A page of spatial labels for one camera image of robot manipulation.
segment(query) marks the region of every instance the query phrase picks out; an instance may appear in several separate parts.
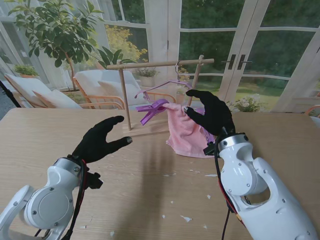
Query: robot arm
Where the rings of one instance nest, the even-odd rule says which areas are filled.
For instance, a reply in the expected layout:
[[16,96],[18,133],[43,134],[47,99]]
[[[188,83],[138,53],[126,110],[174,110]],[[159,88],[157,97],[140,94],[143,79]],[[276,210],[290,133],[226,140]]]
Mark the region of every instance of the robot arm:
[[50,230],[46,240],[60,239],[74,212],[72,191],[79,186],[81,166],[67,158],[59,158],[47,170],[47,183],[34,191],[26,185],[12,198],[0,215],[0,239],[36,240],[10,230],[10,225],[17,215],[30,226]]
[[[255,240],[317,240],[317,232],[297,199],[261,157],[253,159],[253,146],[244,133],[222,139],[222,185],[238,215]],[[242,196],[270,190],[267,201],[248,204]]]
[[[253,145],[244,133],[236,133],[227,105],[207,91],[189,90],[190,97],[200,98],[205,113],[192,108],[186,114],[209,133],[219,136],[204,153],[215,152],[224,160],[217,167],[221,190],[255,240],[317,240],[317,232],[297,199],[290,193],[271,166],[261,157],[253,159]],[[243,197],[270,190],[267,201],[249,204]]]
[[[26,185],[12,198],[0,215],[0,240],[59,240],[72,219],[70,229],[62,240],[69,240],[80,210],[84,191],[102,185],[98,173],[88,172],[86,163],[92,163],[132,143],[131,137],[106,142],[108,132],[124,120],[123,116],[107,118],[92,127],[72,155],[59,158],[47,170],[47,183],[34,190]],[[79,187],[74,209],[73,190]],[[28,236],[10,230],[16,216],[26,224],[46,230],[44,237]]]

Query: wooden rod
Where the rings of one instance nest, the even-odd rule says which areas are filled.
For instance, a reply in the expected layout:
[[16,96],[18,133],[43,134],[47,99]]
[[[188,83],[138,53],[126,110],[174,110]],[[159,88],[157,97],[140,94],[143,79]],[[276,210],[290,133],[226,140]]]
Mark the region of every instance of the wooden rod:
[[[199,56],[199,63],[196,65],[196,69],[195,69],[195,73],[194,73],[194,77],[193,77],[193,82],[192,82],[192,88],[194,89],[198,83],[198,77],[199,77],[199,73],[201,71],[201,67],[202,67],[202,61],[204,59],[205,56],[200,55]],[[190,106],[192,102],[192,96],[189,97],[188,102],[187,102],[187,106]]]
[[[182,65],[192,65],[192,64],[213,64],[215,60],[210,59],[196,59],[196,60],[182,60],[179,61],[178,66]],[[106,69],[108,70],[118,70],[118,69],[137,69],[137,68],[151,68],[151,67],[165,67],[165,66],[175,66],[177,61],[159,61],[159,62],[146,62],[146,63],[127,63],[127,64],[117,64],[108,65]]]
[[121,80],[121,88],[123,92],[123,98],[124,98],[124,109],[126,113],[126,119],[128,121],[128,130],[131,131],[131,122],[130,122],[130,113],[129,113],[129,107],[128,107],[128,99],[127,99],[127,90],[126,90],[126,83],[125,83],[125,76],[124,76],[124,70],[119,68],[119,75]]

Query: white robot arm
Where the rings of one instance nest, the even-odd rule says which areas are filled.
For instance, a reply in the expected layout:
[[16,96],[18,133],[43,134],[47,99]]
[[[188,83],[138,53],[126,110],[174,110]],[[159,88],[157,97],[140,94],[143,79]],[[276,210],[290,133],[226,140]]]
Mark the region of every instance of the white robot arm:
[[[224,160],[221,183],[254,240],[317,240],[317,232],[297,199],[277,173],[261,157],[253,159],[253,146],[244,133],[218,143]],[[270,190],[260,204],[248,204],[241,196]]]
[[[74,213],[73,190],[79,186],[81,166],[68,158],[59,158],[47,170],[47,183],[39,190],[26,185],[12,198],[0,215],[0,240],[59,240]],[[10,230],[14,218],[30,226],[47,230],[44,238]]]

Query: black glove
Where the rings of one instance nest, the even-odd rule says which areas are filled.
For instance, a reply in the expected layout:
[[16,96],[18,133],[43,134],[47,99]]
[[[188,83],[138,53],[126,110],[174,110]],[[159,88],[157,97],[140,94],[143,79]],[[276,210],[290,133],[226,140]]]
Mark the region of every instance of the black glove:
[[218,136],[225,127],[228,134],[235,133],[236,128],[232,120],[232,114],[224,101],[209,91],[191,89],[186,92],[189,97],[199,98],[204,105],[204,115],[188,107],[186,114],[196,124],[204,127],[209,133]]
[[112,142],[106,142],[107,134],[112,130],[114,125],[123,122],[124,119],[123,116],[113,116],[94,125],[83,136],[82,141],[75,148],[72,156],[85,160],[87,164],[93,163],[132,143],[132,138],[129,136]]

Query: red cable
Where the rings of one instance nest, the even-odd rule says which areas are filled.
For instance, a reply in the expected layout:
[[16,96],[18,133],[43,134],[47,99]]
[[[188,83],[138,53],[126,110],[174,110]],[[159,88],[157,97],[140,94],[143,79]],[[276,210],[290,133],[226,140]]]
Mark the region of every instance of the red cable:
[[[220,186],[221,192],[222,192],[222,194],[223,194],[226,202],[229,204],[230,208],[232,208],[232,210],[235,212],[235,214],[238,214],[238,212],[236,211],[236,209],[233,207],[233,204],[231,204],[231,203],[229,202],[229,200],[228,200],[228,198],[227,198],[227,196],[226,196],[226,194],[225,194],[224,188],[223,188],[223,186],[222,186],[222,183],[220,182],[219,179],[218,179],[218,182],[219,182],[219,186]],[[244,227],[246,227],[246,225],[244,224],[244,222],[243,222],[242,220],[240,220],[240,219],[238,219],[238,220],[240,221],[240,223],[242,223],[242,225],[243,225]]]

